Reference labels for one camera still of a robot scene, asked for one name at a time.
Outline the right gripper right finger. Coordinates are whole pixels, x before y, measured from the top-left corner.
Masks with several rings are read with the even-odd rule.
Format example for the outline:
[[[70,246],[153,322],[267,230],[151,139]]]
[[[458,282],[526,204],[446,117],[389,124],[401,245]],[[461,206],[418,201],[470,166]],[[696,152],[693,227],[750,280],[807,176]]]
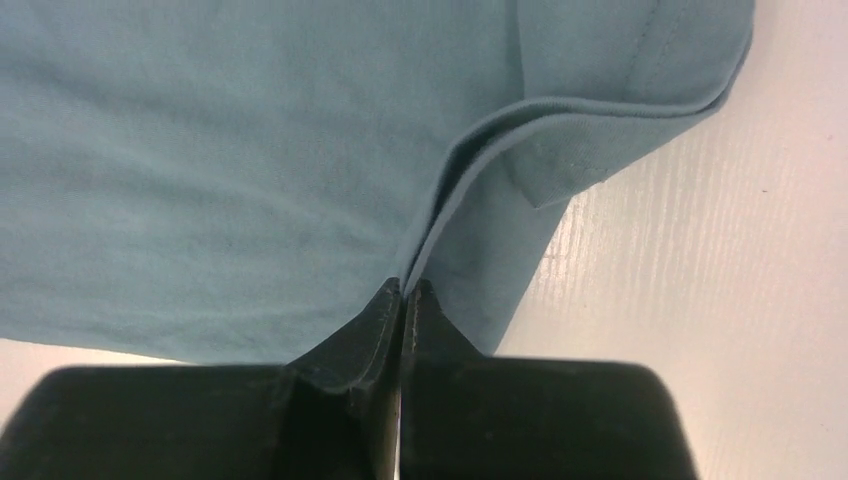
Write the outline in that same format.
[[[454,378],[483,354],[444,312],[431,282],[407,299],[401,351],[400,477],[489,479],[491,470],[465,443],[462,391]]]

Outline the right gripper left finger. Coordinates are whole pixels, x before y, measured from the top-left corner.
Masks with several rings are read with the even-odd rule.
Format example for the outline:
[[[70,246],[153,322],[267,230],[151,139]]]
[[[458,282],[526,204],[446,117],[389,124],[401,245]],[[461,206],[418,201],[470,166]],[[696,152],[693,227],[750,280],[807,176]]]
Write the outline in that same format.
[[[287,478],[394,478],[401,344],[402,293],[390,278],[359,314],[291,363]]]

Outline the blue-grey t shirt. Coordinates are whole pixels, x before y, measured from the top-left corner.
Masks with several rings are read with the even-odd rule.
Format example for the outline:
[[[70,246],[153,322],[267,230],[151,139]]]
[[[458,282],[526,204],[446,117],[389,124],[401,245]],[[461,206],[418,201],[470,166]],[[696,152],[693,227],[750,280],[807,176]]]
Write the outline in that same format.
[[[499,344],[569,200],[719,110],[751,1],[5,1],[1,335],[288,362],[385,280]]]

